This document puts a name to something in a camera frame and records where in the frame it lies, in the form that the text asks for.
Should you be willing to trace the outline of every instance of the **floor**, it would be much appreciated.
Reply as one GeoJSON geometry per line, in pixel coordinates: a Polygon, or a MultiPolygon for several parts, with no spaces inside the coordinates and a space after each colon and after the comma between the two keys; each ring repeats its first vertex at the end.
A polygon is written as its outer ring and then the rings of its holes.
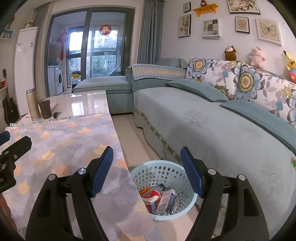
{"type": "MultiPolygon", "coordinates": [[[[160,159],[146,142],[143,130],[135,126],[134,116],[132,114],[115,115],[112,116],[112,119],[126,164],[130,170],[143,162],[160,159]]],[[[184,241],[197,215],[198,211],[193,206],[187,214],[171,221],[158,221],[156,222],[156,226],[162,233],[165,241],[184,241]]],[[[218,220],[218,223],[214,231],[216,235],[220,234],[218,232],[221,232],[223,222],[219,222],[218,220]]]]}

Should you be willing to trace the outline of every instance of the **plastic laundry basket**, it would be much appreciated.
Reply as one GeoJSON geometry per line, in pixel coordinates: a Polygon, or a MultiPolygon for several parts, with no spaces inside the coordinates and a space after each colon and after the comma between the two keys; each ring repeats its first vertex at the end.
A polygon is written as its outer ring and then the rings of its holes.
{"type": "Polygon", "coordinates": [[[187,213],[194,205],[197,194],[194,193],[185,170],[179,164],[171,161],[147,161],[131,171],[131,176],[138,191],[148,186],[160,183],[178,193],[180,205],[172,215],[160,216],[151,214],[154,220],[171,220],[187,213]]]}

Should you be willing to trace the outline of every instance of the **curtain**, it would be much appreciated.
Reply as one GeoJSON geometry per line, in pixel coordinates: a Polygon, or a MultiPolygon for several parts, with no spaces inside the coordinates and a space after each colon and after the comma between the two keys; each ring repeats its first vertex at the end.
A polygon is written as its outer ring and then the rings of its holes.
{"type": "Polygon", "coordinates": [[[163,0],[145,0],[138,64],[155,64],[160,58],[163,34],[163,0]]]}
{"type": "MultiPolygon", "coordinates": [[[[42,27],[42,24],[44,22],[44,18],[46,16],[46,13],[48,11],[50,3],[43,4],[39,7],[37,7],[34,11],[33,15],[33,23],[32,27],[38,27],[37,34],[36,34],[36,42],[35,42],[35,53],[34,53],[34,59],[36,60],[37,51],[38,51],[38,42],[39,42],[39,36],[40,36],[40,28],[42,27]]],[[[34,85],[36,89],[36,64],[34,68],[34,85]]]]}
{"type": "Polygon", "coordinates": [[[33,27],[38,27],[35,43],[35,89],[40,99],[46,98],[44,56],[46,36],[49,27],[51,9],[54,2],[49,2],[35,9],[33,27]]]}

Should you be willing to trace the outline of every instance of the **patterned tablecloth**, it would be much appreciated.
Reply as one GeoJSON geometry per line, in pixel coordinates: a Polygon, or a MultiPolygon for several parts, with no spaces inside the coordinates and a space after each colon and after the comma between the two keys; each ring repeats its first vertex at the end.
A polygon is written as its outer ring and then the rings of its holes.
{"type": "MultiPolygon", "coordinates": [[[[161,241],[160,232],[127,169],[110,114],[97,114],[28,126],[7,127],[10,141],[2,152],[23,136],[32,149],[16,162],[16,186],[3,193],[18,232],[25,237],[30,213],[48,175],[71,175],[100,157],[106,146],[114,150],[113,164],[102,191],[92,199],[95,211],[110,241],[161,241]]],[[[82,237],[71,198],[67,198],[74,234],[82,237]]]]}

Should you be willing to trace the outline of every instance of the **wall shelf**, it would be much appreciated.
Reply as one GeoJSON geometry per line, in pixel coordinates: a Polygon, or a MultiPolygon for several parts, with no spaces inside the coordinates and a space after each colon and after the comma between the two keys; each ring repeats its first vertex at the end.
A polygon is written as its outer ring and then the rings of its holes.
{"type": "Polygon", "coordinates": [[[13,31],[10,29],[4,29],[3,33],[0,35],[0,39],[12,39],[13,31]]]}
{"type": "Polygon", "coordinates": [[[7,88],[7,80],[0,80],[0,91],[7,88]]]}
{"type": "Polygon", "coordinates": [[[203,7],[199,7],[194,9],[193,11],[195,11],[197,13],[197,15],[200,17],[202,14],[205,13],[210,13],[210,12],[217,12],[217,5],[216,4],[209,4],[207,6],[203,6],[203,7]]]}

